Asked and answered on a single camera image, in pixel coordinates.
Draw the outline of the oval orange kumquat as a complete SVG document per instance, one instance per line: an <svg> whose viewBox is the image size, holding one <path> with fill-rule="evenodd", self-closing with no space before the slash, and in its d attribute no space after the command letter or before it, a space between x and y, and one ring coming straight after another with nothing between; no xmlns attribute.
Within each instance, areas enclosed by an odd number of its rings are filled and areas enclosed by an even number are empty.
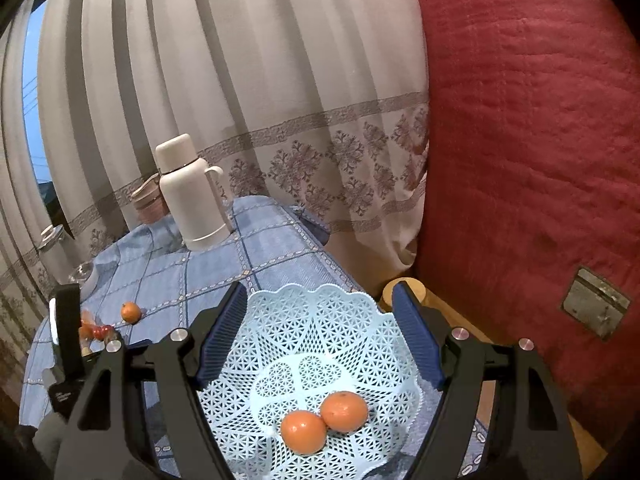
<svg viewBox="0 0 640 480"><path fill-rule="evenodd" d="M341 434L359 430L369 417L367 403L350 391L334 392L320 405L320 416L326 426Z"/></svg>

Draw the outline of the small orange mandarin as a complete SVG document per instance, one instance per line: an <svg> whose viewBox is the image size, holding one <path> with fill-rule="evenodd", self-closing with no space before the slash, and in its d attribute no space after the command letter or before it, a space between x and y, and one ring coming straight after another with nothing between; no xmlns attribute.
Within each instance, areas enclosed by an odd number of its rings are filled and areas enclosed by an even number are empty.
<svg viewBox="0 0 640 480"><path fill-rule="evenodd" d="M280 431L285 445L298 455L318 453L326 445L326 424L313 412L288 413L282 419Z"/></svg>

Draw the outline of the light blue lattice basket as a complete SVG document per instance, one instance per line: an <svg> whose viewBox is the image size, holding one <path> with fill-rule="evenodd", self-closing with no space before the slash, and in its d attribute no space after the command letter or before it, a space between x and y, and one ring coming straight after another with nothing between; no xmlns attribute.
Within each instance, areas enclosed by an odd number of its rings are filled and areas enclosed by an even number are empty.
<svg viewBox="0 0 640 480"><path fill-rule="evenodd" d="M367 422L293 453L284 416L315 413L337 391L367 403ZM198 395L238 479L362 479L418 448L440 394L421 379L393 315L363 292L288 284L254 292L220 376Z"/></svg>

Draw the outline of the red cherry tomato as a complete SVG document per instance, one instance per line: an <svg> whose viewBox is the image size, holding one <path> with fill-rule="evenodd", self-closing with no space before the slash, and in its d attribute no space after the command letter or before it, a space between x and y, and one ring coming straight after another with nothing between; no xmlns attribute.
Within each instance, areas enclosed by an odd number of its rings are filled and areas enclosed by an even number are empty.
<svg viewBox="0 0 640 480"><path fill-rule="evenodd" d="M104 338L111 337L115 333L115 329L111 325L103 325L102 326L102 334Z"/></svg>
<svg viewBox="0 0 640 480"><path fill-rule="evenodd" d="M102 326L94 326L92 336L95 340L104 341L104 330Z"/></svg>

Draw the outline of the plastic bag orange peels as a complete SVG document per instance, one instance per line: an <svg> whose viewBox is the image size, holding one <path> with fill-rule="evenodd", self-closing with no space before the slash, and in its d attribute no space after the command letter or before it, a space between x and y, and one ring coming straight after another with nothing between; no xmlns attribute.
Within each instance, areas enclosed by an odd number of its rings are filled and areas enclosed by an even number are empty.
<svg viewBox="0 0 640 480"><path fill-rule="evenodd" d="M94 339L94 329L96 319L93 314L86 309L80 311L80 327L78 328L79 341L82 346L87 347Z"/></svg>

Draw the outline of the mandarin with stem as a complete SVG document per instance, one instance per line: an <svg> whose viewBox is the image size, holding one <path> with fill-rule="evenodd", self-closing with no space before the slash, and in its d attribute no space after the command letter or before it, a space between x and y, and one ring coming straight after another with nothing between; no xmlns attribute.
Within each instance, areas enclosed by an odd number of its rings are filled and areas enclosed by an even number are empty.
<svg viewBox="0 0 640 480"><path fill-rule="evenodd" d="M134 325L142 318L140 307L132 301L125 302L120 309L120 316L125 323Z"/></svg>

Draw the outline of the glass electric kettle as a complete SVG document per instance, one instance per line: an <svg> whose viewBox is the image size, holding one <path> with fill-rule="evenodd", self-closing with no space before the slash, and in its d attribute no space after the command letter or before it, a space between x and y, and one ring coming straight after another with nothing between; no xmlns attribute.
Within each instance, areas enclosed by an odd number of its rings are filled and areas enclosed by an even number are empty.
<svg viewBox="0 0 640 480"><path fill-rule="evenodd" d="M78 285L80 300L85 301L96 290L99 281L96 265L80 250L64 226L47 226L40 235L37 250L55 283Z"/></svg>

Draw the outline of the blue checked tablecloth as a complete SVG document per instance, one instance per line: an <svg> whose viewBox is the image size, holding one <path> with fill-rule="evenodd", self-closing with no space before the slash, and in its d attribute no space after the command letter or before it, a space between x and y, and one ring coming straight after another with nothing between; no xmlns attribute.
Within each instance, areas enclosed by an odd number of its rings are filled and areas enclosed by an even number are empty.
<svg viewBox="0 0 640 480"><path fill-rule="evenodd" d="M155 226L139 226L96 256L96 290L82 302L97 323L111 325L128 342L157 341L177 327L192 324L203 310L216 307L227 289L242 283L249 295L276 292L288 284L315 290L332 284L362 292L326 252L324 225L303 209L285 207L268 197L235 200L234 232L205 252L175 248L171 235ZM125 323L120 309L132 301L142 311L137 324ZM398 456L363 479L402 478L418 448Z"/></svg>

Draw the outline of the pink lidded glass cup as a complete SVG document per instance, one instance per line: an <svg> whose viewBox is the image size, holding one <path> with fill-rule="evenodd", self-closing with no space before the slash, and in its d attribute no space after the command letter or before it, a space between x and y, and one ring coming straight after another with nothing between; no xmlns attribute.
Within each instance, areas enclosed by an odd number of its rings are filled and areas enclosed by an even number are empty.
<svg viewBox="0 0 640 480"><path fill-rule="evenodd" d="M131 193L131 203L140 221L146 226L155 226L171 235L166 217L168 207L160 190L160 176L152 174Z"/></svg>

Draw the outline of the white thermos flask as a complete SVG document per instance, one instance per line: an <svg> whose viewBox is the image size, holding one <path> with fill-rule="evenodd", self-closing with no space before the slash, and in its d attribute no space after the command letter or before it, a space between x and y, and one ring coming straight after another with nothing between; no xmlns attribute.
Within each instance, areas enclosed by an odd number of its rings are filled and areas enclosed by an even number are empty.
<svg viewBox="0 0 640 480"><path fill-rule="evenodd" d="M204 252L233 231L218 183L224 175L201 157L187 133L155 148L160 192L190 252Z"/></svg>

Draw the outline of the red quilted bedspread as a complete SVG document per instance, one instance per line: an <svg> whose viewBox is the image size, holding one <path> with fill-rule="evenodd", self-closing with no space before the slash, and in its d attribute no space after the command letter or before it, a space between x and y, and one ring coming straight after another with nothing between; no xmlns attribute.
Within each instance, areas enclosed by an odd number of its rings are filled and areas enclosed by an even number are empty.
<svg viewBox="0 0 640 480"><path fill-rule="evenodd" d="M639 297L639 45L612 0L419 0L430 154L416 272L495 341L527 337L612 448L639 409L639 307L563 311L579 268Z"/></svg>

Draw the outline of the beige striped curtain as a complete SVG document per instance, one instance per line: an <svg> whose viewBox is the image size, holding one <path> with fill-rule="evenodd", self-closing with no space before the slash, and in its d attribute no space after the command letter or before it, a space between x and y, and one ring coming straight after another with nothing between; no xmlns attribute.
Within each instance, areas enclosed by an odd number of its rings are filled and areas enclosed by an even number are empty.
<svg viewBox="0 0 640 480"><path fill-rule="evenodd" d="M96 254L138 222L132 194L181 133L232 196L304 205L368 292L416 258L428 154L418 0L14 0L1 24L1 390L16 400L46 312L50 217Z"/></svg>

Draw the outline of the metal wall socket plate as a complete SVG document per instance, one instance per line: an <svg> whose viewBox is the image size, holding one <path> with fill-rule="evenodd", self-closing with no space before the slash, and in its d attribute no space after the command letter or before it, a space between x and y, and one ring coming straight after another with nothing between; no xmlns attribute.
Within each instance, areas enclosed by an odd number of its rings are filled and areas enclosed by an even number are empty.
<svg viewBox="0 0 640 480"><path fill-rule="evenodd" d="M562 300L561 310L602 340L623 321L631 299L605 278L580 266Z"/></svg>

